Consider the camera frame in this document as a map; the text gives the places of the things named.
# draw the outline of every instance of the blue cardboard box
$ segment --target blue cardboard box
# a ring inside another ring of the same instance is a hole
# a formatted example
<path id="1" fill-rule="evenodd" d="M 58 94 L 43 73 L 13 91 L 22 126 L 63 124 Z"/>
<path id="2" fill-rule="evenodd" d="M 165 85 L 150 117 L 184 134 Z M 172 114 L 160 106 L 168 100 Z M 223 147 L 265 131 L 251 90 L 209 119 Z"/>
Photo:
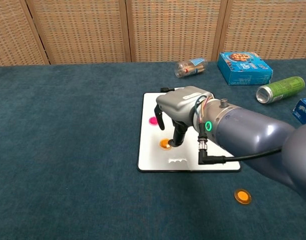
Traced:
<path id="1" fill-rule="evenodd" d="M 302 124 L 306 124 L 306 98 L 302 98 L 296 104 L 293 109 L 293 115 L 296 117 Z"/>
<path id="2" fill-rule="evenodd" d="M 254 52 L 221 52 L 217 66 L 228 85 L 265 85 L 273 70 Z"/>

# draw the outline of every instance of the white tray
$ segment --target white tray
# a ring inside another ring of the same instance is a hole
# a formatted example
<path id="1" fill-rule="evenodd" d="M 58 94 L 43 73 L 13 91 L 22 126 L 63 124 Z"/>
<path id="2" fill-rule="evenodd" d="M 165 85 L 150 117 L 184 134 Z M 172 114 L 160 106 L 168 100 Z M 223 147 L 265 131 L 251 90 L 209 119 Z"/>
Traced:
<path id="1" fill-rule="evenodd" d="M 165 130 L 158 125 L 151 125 L 149 119 L 155 116 L 156 98 L 165 93 L 149 92 L 143 97 L 141 134 L 138 153 L 138 170 L 141 172 L 177 172 L 177 171 L 201 171 L 201 172 L 235 172 L 241 166 L 238 161 L 224 164 L 198 165 L 198 133 L 193 127 L 189 127 L 184 143 L 179 147 L 164 150 L 159 143 L 162 139 L 172 139 L 174 126 L 169 116 L 163 113 Z M 208 155 L 227 156 L 232 155 L 208 140 Z"/>

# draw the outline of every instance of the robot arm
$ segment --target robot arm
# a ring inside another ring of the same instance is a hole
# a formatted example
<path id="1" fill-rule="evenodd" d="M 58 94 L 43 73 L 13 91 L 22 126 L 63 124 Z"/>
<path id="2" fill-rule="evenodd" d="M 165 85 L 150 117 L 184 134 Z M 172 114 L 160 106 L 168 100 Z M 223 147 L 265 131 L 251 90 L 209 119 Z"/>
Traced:
<path id="1" fill-rule="evenodd" d="M 306 152 L 297 150 L 298 139 L 303 138 L 300 135 L 306 136 L 306 125 L 295 130 L 283 121 L 216 99 L 193 86 L 170 91 L 156 102 L 155 114 L 162 130 L 162 112 L 172 118 L 175 128 L 171 146 L 180 146 L 187 129 L 193 127 L 199 133 L 199 164 L 247 160 L 251 168 L 292 188 L 306 200 Z M 207 141 L 235 158 L 208 156 Z"/>

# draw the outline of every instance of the soda can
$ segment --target soda can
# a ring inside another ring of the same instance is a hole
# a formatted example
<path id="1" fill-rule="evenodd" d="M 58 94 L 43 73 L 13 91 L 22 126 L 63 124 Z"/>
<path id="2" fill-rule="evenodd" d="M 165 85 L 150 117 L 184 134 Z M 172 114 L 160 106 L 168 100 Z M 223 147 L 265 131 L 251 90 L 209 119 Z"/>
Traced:
<path id="1" fill-rule="evenodd" d="M 262 104 L 269 104 L 292 96 L 305 87 L 305 82 L 299 76 L 291 76 L 280 81 L 260 86 L 256 91 L 256 99 Z"/>

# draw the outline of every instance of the table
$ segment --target table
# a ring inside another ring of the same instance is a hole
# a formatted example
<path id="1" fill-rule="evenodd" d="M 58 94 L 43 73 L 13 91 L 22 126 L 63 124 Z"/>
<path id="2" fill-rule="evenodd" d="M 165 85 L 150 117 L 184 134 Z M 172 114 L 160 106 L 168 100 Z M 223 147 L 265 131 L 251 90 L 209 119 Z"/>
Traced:
<path id="1" fill-rule="evenodd" d="M 267 60 L 273 81 L 306 59 Z M 299 127 L 301 93 L 261 105 L 216 63 L 178 79 L 173 62 L 0 67 L 0 240 L 306 240 L 306 203 L 245 164 L 238 173 L 140 173 L 144 92 L 194 85 Z M 234 199 L 246 189 L 250 205 Z"/>

